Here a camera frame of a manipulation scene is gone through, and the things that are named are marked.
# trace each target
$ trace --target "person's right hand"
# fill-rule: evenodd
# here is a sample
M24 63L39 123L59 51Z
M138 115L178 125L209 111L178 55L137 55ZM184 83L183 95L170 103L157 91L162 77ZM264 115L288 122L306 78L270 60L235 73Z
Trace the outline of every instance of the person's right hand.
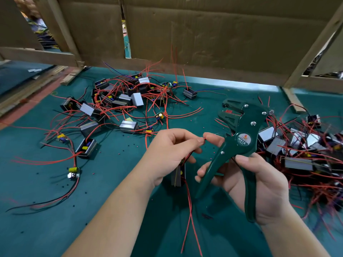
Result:
M220 147L224 138L212 133L204 133L203 137L210 143ZM256 222L266 225L278 221L292 208L289 203L288 182L284 174L267 163L260 155L253 153L251 157L237 155L236 162L248 171L256 174ZM211 162L204 164L197 172L195 180L200 182ZM242 171L230 160L217 171L224 176L215 176L212 184L221 186L229 193L237 206L244 211L245 183Z

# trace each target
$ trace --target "yellow component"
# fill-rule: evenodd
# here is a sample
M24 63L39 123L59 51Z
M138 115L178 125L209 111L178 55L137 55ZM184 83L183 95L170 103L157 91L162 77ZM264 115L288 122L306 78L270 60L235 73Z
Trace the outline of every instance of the yellow component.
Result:
M69 172L78 172L79 171L79 168L78 167L74 167L74 168L69 168Z

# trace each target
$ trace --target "fingernail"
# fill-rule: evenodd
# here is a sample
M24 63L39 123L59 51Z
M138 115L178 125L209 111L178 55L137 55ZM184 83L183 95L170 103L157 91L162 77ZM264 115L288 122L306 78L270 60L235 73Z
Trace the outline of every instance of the fingernail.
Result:
M249 160L248 157L245 157L243 155L236 155L236 160L240 161L240 162L247 162Z

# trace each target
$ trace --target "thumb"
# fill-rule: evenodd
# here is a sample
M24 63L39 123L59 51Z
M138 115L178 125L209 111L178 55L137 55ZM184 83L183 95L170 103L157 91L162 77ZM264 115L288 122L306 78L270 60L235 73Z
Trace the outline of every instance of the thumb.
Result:
M173 146L174 152L183 159L184 157L187 157L188 154L190 154L192 151L194 151L196 148L199 148L201 145L203 145L204 138L198 138L198 139L189 139L187 141L175 144Z
M256 173L256 175L264 182L275 182L283 176L281 172L266 162L257 153L253 153L250 157L236 155L235 160L241 167Z

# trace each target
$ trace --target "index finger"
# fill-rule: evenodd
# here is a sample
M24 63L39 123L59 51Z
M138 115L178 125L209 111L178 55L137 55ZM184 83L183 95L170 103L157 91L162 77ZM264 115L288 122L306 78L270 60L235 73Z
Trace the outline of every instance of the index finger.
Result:
M221 136L213 134L213 133L204 133L203 137L217 147L220 147L223 144L223 142L225 141L224 137L221 137Z
M173 128L173 129L168 129L168 130L161 130L160 132L166 132L170 140L175 143L175 142L180 142L180 141L186 141L190 139L196 139L200 141L200 139L203 139L199 136L196 136L195 134L191 133L190 131L187 131L185 129L181 128Z

